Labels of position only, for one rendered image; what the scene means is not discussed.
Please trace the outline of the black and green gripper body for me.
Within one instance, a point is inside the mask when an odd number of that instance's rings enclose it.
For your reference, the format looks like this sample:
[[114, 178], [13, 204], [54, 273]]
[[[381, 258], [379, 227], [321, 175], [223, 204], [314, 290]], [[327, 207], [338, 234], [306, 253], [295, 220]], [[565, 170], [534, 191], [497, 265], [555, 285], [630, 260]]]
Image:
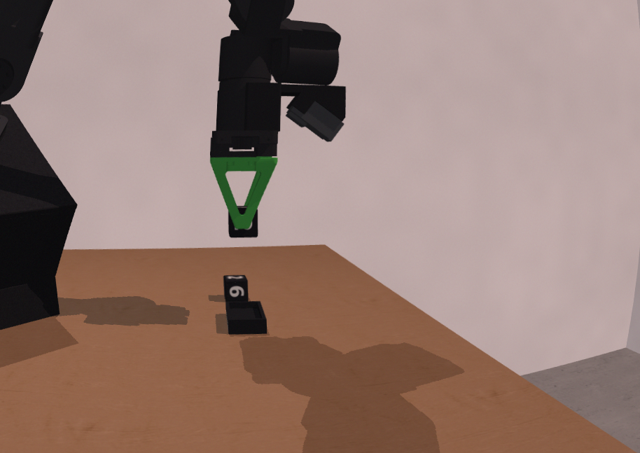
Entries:
[[[246, 83], [270, 83], [270, 80], [241, 78], [241, 80], [219, 83], [216, 131], [212, 131], [211, 140], [212, 144], [220, 145], [211, 144], [211, 158], [277, 156], [278, 130], [244, 130]], [[230, 148], [233, 150], [254, 148], [254, 151], [230, 151]]]

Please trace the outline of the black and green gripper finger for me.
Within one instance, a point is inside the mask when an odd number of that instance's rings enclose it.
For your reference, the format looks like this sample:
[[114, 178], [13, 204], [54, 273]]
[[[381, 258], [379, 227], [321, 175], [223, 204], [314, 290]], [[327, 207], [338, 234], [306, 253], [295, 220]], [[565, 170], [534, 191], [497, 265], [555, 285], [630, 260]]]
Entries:
[[[235, 228], [249, 229], [263, 193], [277, 165], [277, 158], [210, 158], [210, 163]], [[245, 213], [240, 214], [225, 173], [246, 171], [260, 172], [260, 176]]]
[[[256, 156], [256, 157], [257, 158], [271, 158], [272, 156]], [[257, 180], [258, 180], [259, 176], [260, 176], [260, 172], [256, 172], [256, 175], [254, 176], [253, 183], [251, 184], [251, 188], [250, 188], [250, 191], [249, 191], [249, 194], [247, 196], [247, 199], [246, 199], [246, 202], [245, 202], [244, 206], [248, 205], [249, 200], [250, 200], [251, 195], [252, 195], [252, 192], [253, 192], [253, 190], [255, 188], [255, 185], [257, 183]]]

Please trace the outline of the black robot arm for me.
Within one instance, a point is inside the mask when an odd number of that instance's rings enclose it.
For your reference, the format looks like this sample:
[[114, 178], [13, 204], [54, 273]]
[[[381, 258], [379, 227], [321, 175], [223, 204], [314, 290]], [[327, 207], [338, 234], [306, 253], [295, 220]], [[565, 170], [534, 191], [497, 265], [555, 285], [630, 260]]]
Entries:
[[[346, 112], [346, 86], [330, 85], [341, 35], [324, 23], [288, 19], [295, 0], [228, 1], [239, 30], [221, 39], [218, 81], [271, 80], [271, 57], [276, 81], [246, 83], [244, 130], [280, 132], [281, 96], [289, 96], [286, 117], [332, 141]], [[0, 106], [21, 91], [52, 2], [0, 0]]]

